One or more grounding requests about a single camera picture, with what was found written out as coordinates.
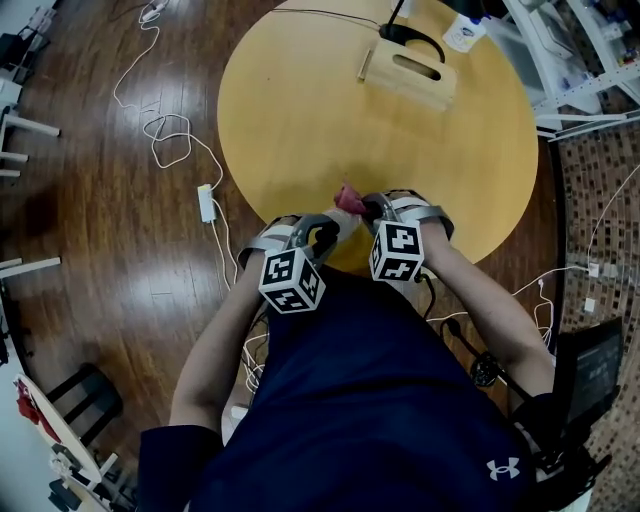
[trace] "white shelf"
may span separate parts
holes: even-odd
[[[581,0],[567,0],[567,3],[587,33],[605,72],[620,69],[618,54],[615,51],[616,45],[614,42],[606,41],[602,36],[601,27],[591,12],[593,7],[584,5]],[[640,82],[638,80],[631,80],[619,85],[619,87],[633,101],[640,105]]]
[[[584,61],[582,61],[577,51],[567,60],[548,51],[542,45],[540,36],[531,21],[530,14],[520,3],[520,0],[504,0],[504,3],[509,9],[509,13],[513,17],[513,21],[529,49],[546,97],[549,99],[560,96],[565,92],[565,87],[563,87],[565,78],[586,71]],[[543,4],[540,9],[544,14],[552,17],[564,27],[562,18],[550,3]],[[600,101],[595,94],[576,98],[572,100],[570,105],[588,114],[602,113]]]

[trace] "person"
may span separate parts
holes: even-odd
[[[142,434],[139,510],[526,510],[536,471],[522,430],[544,418],[552,358],[438,220],[420,229],[424,266],[534,398],[512,397],[505,418],[401,294],[323,267],[316,311],[269,312],[259,389],[223,447],[222,410],[261,304],[254,251],[184,365],[169,426]]]

